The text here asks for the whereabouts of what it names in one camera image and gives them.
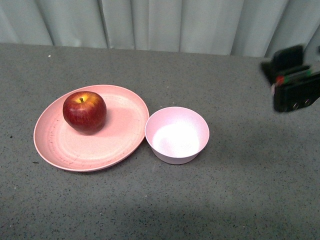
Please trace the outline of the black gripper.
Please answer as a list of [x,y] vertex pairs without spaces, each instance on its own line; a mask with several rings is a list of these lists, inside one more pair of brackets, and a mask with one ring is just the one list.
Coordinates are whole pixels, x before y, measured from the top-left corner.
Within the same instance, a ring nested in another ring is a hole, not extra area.
[[260,67],[270,84],[276,112],[303,109],[320,98],[320,72],[304,63],[302,44],[278,50]]

